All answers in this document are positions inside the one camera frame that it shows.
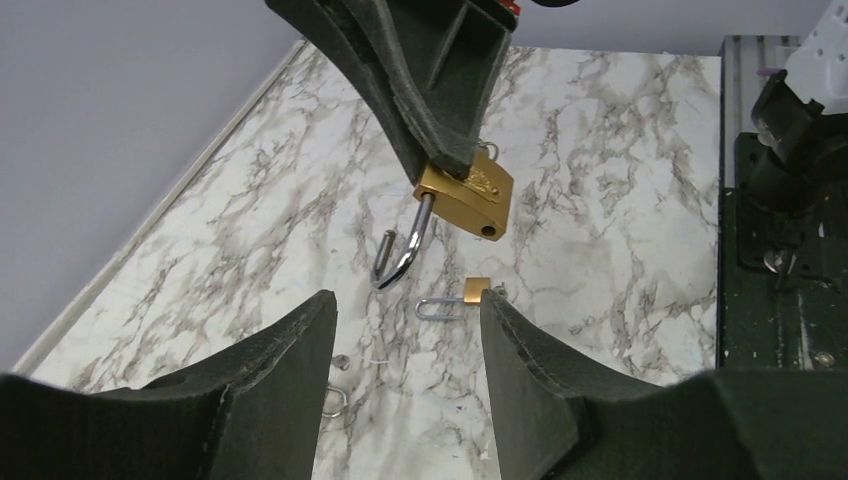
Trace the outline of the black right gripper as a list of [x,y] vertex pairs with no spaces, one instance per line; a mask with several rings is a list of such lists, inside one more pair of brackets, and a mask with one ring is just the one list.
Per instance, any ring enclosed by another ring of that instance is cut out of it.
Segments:
[[406,176],[469,175],[520,6],[515,1],[266,0],[372,110]]

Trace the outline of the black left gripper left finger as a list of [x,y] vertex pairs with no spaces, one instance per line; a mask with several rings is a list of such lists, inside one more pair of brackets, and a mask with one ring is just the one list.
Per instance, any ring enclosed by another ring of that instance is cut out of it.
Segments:
[[322,290],[269,327],[139,389],[1,378],[5,479],[308,479],[337,324]]

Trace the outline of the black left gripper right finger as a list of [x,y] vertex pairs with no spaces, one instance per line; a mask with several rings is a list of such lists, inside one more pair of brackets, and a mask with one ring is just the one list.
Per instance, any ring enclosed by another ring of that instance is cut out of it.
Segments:
[[843,371],[708,370],[661,387],[534,325],[504,297],[480,305],[505,479],[843,479]]

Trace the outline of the brass padlock with key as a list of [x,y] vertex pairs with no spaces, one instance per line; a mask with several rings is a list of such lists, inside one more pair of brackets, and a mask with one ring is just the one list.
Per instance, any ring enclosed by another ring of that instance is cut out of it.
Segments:
[[[350,368],[350,365],[350,357],[345,354],[334,355],[330,361],[331,372],[344,373]],[[321,412],[322,418],[339,418],[346,413],[348,406],[348,392],[345,389],[333,384],[331,382],[331,379],[329,379],[325,389],[323,407]]]

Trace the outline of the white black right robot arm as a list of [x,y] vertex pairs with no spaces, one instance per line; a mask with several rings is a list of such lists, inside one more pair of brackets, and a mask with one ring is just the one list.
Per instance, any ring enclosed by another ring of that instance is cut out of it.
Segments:
[[[431,215],[490,241],[506,230],[511,176],[478,136],[520,16],[513,1],[272,1],[376,115],[420,201],[406,252],[395,235],[372,280],[385,289],[415,258]],[[845,210],[823,193],[847,178],[847,5],[836,1],[770,73],[736,139],[737,264],[843,285]]]

